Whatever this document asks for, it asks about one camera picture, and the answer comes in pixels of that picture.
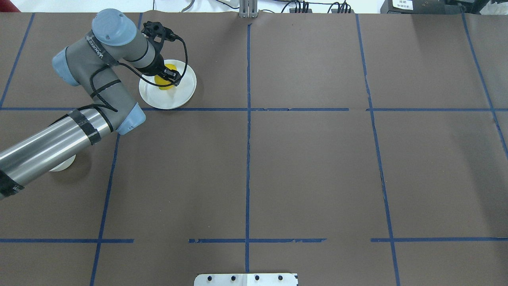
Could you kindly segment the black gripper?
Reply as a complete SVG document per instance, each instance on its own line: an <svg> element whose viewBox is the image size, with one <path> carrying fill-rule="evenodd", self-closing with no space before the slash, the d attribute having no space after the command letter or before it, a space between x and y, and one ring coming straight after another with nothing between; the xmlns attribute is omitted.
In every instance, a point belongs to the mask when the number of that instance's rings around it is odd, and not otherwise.
<svg viewBox="0 0 508 286"><path fill-rule="evenodd" d="M154 76L156 85L179 85L179 71L176 65L165 64L164 70Z"/></svg>

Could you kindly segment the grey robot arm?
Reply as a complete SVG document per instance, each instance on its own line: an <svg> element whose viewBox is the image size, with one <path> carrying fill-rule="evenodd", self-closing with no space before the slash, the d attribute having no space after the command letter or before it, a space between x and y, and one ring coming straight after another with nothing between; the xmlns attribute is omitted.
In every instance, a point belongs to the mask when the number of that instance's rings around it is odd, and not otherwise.
<svg viewBox="0 0 508 286"><path fill-rule="evenodd" d="M61 85L44 87L42 99L27 92L19 106L9 112L63 112L41 131L1 152L1 199L24 190L44 174L71 160L82 150L97 145L105 136L124 135L146 120L140 104L115 72L125 67L142 81L160 76L177 86L185 71L164 64L164 43L184 40L158 21L141 27L125 13L107 8L91 20L89 30L51 59Z"/></svg>

